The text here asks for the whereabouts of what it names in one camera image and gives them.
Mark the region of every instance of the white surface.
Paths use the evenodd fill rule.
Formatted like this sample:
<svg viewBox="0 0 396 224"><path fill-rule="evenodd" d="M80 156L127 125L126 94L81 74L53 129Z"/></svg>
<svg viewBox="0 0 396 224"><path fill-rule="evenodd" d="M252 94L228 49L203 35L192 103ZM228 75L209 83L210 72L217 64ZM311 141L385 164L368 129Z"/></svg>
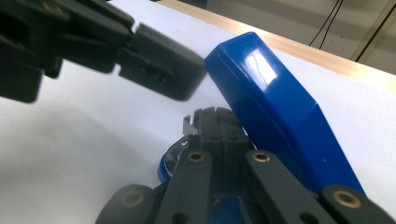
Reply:
<svg viewBox="0 0 396 224"><path fill-rule="evenodd" d="M114 4L203 57L233 37L147 0ZM395 96L276 54L319 102L369 197L396 217ZM117 189L156 187L183 117L213 105L227 106L209 77L177 102L72 63L43 80L35 104L0 99L0 223L93 223Z"/></svg>

